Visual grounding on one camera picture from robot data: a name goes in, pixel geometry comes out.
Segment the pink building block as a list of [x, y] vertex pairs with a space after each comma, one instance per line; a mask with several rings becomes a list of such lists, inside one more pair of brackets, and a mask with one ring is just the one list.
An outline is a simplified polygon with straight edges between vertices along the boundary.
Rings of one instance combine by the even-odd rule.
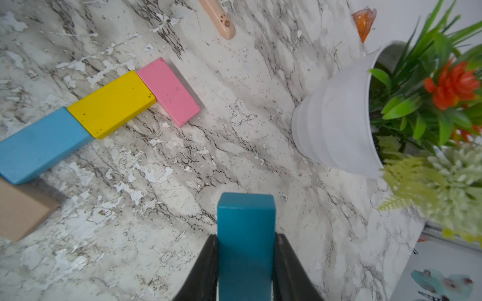
[[201, 111], [200, 106], [162, 58], [154, 60], [136, 73], [178, 127], [183, 127]]

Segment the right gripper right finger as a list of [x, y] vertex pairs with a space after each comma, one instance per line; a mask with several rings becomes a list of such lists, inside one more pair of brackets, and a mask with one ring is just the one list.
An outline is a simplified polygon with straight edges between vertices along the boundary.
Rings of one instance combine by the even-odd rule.
[[323, 301], [284, 234], [277, 233], [273, 267], [274, 300]]

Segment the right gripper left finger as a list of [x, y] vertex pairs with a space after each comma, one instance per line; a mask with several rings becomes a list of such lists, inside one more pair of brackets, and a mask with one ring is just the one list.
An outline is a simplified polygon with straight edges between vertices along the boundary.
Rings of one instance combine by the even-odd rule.
[[210, 235], [183, 286], [173, 301], [216, 301], [218, 285], [218, 238]]

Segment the teal building block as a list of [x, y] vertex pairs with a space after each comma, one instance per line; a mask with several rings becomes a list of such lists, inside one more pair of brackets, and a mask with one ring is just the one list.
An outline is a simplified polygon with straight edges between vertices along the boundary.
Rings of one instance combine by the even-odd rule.
[[217, 206], [220, 300], [271, 300], [275, 224], [272, 195], [221, 195]]

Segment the yellow building block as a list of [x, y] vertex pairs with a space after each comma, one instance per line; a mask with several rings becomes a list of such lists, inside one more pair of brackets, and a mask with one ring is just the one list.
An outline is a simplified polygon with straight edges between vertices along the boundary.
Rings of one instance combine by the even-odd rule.
[[103, 139], [156, 102], [135, 71], [69, 106], [68, 111], [96, 139]]

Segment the tan building block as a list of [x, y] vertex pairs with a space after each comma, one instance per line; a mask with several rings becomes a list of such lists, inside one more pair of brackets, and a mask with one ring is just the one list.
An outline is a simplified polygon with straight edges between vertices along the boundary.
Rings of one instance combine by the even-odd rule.
[[31, 184], [1, 179], [1, 237], [18, 242], [34, 232], [59, 203]]

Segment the blue building block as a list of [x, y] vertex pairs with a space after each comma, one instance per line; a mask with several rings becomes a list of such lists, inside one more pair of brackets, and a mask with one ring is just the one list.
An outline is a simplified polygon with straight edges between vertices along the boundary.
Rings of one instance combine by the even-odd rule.
[[1, 141], [1, 176], [25, 184], [93, 140], [63, 107]]

